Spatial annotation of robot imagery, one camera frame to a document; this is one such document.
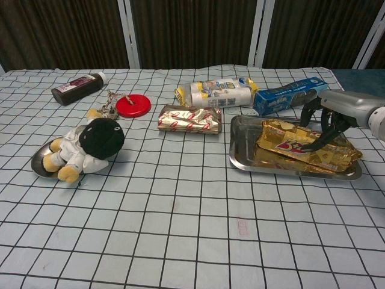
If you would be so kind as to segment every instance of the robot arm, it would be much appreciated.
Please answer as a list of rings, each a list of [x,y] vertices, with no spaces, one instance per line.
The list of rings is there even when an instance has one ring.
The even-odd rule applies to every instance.
[[[385,140],[385,99],[356,92],[324,90],[301,113],[301,126],[307,126],[316,110],[321,115],[322,134],[319,139],[303,146],[303,151],[316,151],[349,127],[369,128],[373,136]]]

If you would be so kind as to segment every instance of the small metal bowl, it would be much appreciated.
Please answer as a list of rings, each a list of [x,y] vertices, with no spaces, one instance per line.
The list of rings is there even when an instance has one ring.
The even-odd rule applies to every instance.
[[[83,129],[86,127],[86,125],[81,125],[77,127],[76,133],[79,133],[83,131]],[[32,160],[31,160],[31,168],[32,170],[38,174],[39,176],[42,176],[43,178],[57,178],[58,173],[51,173],[47,172],[43,166],[43,158],[47,154],[53,153],[51,149],[49,148],[49,145],[53,142],[54,140],[51,140],[50,142],[44,144],[41,146],[41,148],[33,155]]]

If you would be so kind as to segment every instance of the metal plate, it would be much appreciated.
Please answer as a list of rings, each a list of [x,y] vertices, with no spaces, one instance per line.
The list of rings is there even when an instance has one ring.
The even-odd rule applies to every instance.
[[[259,166],[254,159],[255,142],[262,132],[262,121],[276,117],[259,117],[259,116],[235,116],[231,121],[231,139],[230,139],[230,161],[241,169],[250,172],[276,173],[281,175],[293,176],[311,176],[314,178],[324,179],[341,179],[344,181],[353,181],[362,175],[362,169],[358,161],[342,173],[320,173],[311,170],[288,170],[276,167],[274,163],[263,162],[263,166]],[[279,117],[280,120],[291,122],[299,125],[300,120],[290,117]],[[321,123],[311,121],[309,126],[314,131],[321,131]]]
[[[83,131],[83,129],[86,127],[86,125],[81,125],[81,126],[78,126],[77,129],[76,129],[76,133],[79,133],[81,131]],[[39,176],[42,176],[44,178],[57,178],[58,177],[58,173],[55,172],[55,173],[50,173],[50,172],[47,172],[44,167],[43,167],[43,158],[45,155],[47,154],[51,154],[52,151],[51,149],[49,148],[49,145],[53,142],[54,140],[51,140],[49,143],[46,143],[44,144],[43,146],[41,146],[41,148],[33,155],[32,159],[31,159],[31,168],[32,170],[38,174]]]

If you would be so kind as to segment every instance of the bottle cap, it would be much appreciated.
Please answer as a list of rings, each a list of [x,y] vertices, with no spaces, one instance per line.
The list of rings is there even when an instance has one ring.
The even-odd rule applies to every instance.
[[[98,72],[97,74],[99,74],[100,77],[102,78],[103,84],[106,84],[107,83],[107,76],[103,72]]]
[[[126,95],[116,102],[115,107],[123,117],[138,117],[150,110],[151,102],[144,95]]]

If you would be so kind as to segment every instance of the white plush outfit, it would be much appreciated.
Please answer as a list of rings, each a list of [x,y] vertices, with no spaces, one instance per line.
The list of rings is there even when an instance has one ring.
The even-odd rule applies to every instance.
[[[78,173],[94,173],[108,166],[108,160],[100,160],[87,155],[80,147],[81,130],[71,129],[60,141],[60,151],[51,155],[52,164],[58,167],[72,166]]]

